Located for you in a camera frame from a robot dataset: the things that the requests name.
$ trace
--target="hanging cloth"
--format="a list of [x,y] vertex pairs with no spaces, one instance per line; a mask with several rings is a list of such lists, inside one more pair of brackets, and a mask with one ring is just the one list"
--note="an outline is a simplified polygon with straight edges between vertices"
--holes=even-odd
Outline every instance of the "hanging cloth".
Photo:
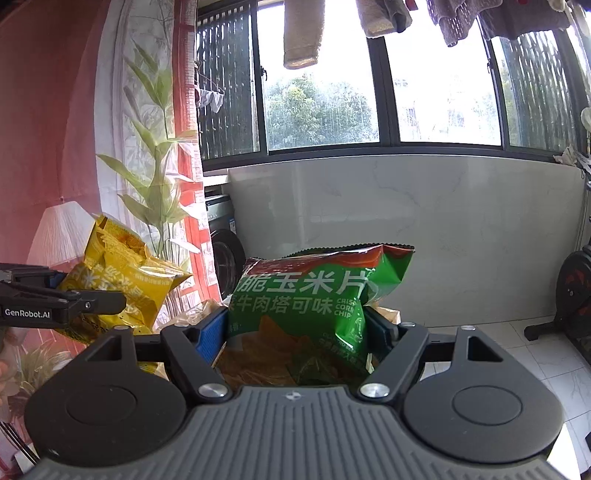
[[[404,0],[356,1],[368,38],[403,32],[413,21]],[[295,70],[317,64],[324,29],[324,0],[284,0],[284,6],[283,66]]]
[[198,91],[199,105],[197,107],[205,108],[207,105],[209,105],[211,106],[213,113],[218,113],[223,105],[223,94],[203,89],[199,89]]
[[324,29],[324,0],[285,0],[284,5],[283,66],[315,65]]
[[404,0],[357,0],[357,12],[368,38],[402,33],[413,22]]
[[468,36],[478,13],[498,7],[502,0],[427,0],[431,20],[441,28],[443,40],[453,47]]
[[566,14],[553,10],[548,0],[527,0],[525,4],[505,0],[499,7],[480,12],[478,17],[485,40],[494,37],[515,40],[524,33],[564,30],[570,26]]

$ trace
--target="white wall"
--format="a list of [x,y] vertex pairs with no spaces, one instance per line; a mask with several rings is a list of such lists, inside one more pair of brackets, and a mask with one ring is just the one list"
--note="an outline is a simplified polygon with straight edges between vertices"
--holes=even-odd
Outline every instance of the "white wall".
[[580,170],[508,158],[396,155],[230,169],[246,254],[411,244],[403,283],[382,304],[427,326],[554,313],[574,249]]

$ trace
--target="snack bag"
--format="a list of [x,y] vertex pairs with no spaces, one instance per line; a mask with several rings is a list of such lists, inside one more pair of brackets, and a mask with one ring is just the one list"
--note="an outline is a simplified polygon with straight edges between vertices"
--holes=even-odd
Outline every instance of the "snack bag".
[[403,245],[363,245],[255,261],[230,303],[217,363],[225,380],[233,388],[355,388],[368,373],[362,306],[402,281],[413,253]]
[[135,233],[103,215],[92,229],[84,261],[68,273],[59,289],[119,290],[127,306],[117,315],[81,315],[59,332],[86,344],[115,325],[129,325],[134,335],[149,335],[168,292],[189,277],[172,263],[153,257]]

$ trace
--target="towel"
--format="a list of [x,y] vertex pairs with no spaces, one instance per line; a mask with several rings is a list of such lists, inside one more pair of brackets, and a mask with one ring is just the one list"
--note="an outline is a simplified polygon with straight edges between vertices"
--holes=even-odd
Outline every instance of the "towel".
[[501,3],[502,0],[427,0],[427,10],[433,24],[439,25],[446,45],[453,47],[468,36],[478,13]]
[[368,38],[405,31],[413,19],[404,0],[356,0],[361,27]]
[[315,65],[324,28],[324,0],[285,0],[284,5],[284,67]]

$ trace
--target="metal screw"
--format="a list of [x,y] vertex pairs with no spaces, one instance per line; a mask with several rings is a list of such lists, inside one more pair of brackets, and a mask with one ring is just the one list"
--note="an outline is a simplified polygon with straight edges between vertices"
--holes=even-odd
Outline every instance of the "metal screw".
[[206,398],[222,398],[229,392],[226,385],[219,383],[206,383],[201,385],[197,391],[199,392],[199,395]]
[[390,389],[383,383],[366,383],[365,385],[361,385],[359,392],[364,397],[383,398],[388,396]]

